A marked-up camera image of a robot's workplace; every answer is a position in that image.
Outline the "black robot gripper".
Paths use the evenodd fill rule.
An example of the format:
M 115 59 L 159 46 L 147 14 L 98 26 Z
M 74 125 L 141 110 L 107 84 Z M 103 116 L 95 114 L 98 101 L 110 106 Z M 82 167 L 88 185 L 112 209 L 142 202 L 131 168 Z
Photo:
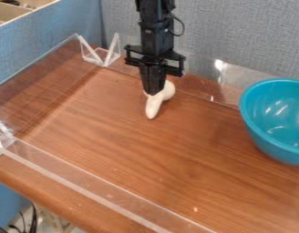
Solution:
M 167 75 L 183 76 L 186 57 L 174 51 L 174 26 L 142 28 L 142 44 L 126 45 L 126 63 L 141 68 L 143 90 L 153 93 L 151 69 L 154 68 L 154 94 L 166 85 Z

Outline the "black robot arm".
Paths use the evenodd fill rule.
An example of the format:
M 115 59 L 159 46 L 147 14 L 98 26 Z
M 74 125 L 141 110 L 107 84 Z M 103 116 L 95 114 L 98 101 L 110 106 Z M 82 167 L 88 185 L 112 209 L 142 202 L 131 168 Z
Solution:
M 157 95 L 166 86 L 167 75 L 183 76 L 186 57 L 174 51 L 175 0 L 135 0 L 141 13 L 142 44 L 126 45 L 126 64 L 141 69 L 143 91 Z

